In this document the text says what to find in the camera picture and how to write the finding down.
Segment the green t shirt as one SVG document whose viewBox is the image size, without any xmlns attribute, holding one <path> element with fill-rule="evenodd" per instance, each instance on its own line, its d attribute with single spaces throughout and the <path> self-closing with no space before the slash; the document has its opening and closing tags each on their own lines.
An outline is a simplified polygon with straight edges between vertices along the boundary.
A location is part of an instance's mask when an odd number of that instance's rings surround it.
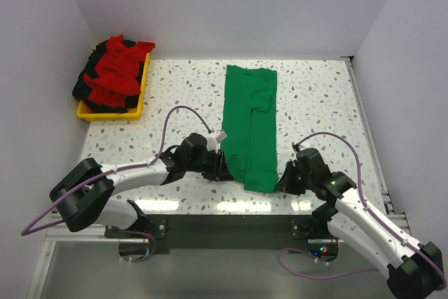
<svg viewBox="0 0 448 299">
<path fill-rule="evenodd" d="M 277 72 L 228 65 L 221 144 L 227 167 L 245 190 L 273 193 L 277 173 Z"/>
</svg>

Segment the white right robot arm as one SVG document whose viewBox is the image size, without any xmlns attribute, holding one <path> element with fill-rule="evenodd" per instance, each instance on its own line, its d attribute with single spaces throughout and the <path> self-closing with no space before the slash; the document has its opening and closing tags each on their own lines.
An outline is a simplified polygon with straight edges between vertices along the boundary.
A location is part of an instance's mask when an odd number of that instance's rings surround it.
<svg viewBox="0 0 448 299">
<path fill-rule="evenodd" d="M 339 238 L 369 260 L 396 298 L 427 298 L 447 285 L 440 249 L 422 244 L 385 216 L 343 172 L 333 172 L 315 148 L 298 150 L 276 190 L 313 192 L 323 204 L 312 212 L 312 231 Z"/>
</svg>

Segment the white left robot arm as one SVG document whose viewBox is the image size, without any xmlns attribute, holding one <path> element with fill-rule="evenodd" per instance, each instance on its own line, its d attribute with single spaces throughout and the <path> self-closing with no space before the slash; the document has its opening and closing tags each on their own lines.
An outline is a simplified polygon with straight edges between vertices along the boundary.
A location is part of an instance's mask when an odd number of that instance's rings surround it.
<svg viewBox="0 0 448 299">
<path fill-rule="evenodd" d="M 145 229 L 145 214 L 136 202 L 121 202 L 114 195 L 174 183 L 188 172 L 209 181 L 233 181 L 220 148 L 226 136 L 224 131 L 206 136 L 192 133 L 181 144 L 128 165 L 100 165 L 93 158 L 84 159 L 50 191 L 50 200 L 72 232 L 102 224 L 138 237 Z"/>
</svg>

